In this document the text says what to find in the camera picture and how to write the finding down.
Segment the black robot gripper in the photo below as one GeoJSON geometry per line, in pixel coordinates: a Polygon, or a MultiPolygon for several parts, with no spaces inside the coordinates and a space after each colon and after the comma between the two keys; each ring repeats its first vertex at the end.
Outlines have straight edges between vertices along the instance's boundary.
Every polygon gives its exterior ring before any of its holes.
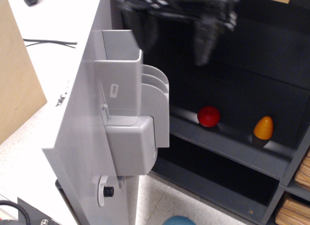
{"type": "Polygon", "coordinates": [[[158,38],[155,18],[194,20],[194,59],[197,66],[209,63],[222,34],[236,26],[235,7],[240,0],[117,0],[126,26],[143,52],[149,52],[158,38]]]}

